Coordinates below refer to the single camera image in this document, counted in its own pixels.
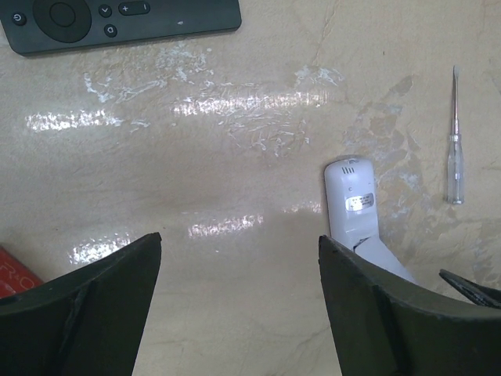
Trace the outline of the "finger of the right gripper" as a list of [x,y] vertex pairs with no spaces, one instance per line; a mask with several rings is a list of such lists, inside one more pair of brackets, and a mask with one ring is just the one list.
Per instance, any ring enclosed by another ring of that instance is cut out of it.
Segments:
[[500,307],[500,290],[476,284],[445,269],[440,270],[439,276],[475,305],[490,308]]

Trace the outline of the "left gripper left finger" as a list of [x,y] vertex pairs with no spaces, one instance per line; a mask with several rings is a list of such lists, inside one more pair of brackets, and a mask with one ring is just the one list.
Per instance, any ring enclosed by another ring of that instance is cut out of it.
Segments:
[[3,375],[130,375],[160,271],[161,236],[1,300]]

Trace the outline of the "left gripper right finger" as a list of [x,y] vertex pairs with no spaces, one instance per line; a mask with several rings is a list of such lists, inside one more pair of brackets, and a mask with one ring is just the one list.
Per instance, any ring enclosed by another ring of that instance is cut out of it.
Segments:
[[319,272],[343,375],[500,373],[500,307],[427,290],[328,236]]

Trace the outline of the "white remote control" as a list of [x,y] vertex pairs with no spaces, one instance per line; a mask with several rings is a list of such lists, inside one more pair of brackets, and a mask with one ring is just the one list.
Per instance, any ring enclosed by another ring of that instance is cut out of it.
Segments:
[[343,157],[324,170],[330,236],[362,259],[409,282],[415,279],[380,239],[371,160]]

